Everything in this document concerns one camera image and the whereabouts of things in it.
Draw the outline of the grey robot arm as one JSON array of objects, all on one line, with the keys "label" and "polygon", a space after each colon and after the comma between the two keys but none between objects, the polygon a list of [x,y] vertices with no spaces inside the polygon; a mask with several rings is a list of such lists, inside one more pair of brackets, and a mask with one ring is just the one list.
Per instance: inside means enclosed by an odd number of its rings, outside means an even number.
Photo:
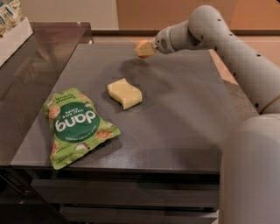
[{"label": "grey robot arm", "polygon": [[222,152],[219,224],[280,224],[280,68],[237,38],[210,5],[138,43],[135,52],[145,58],[203,48],[216,51],[258,112]]}]

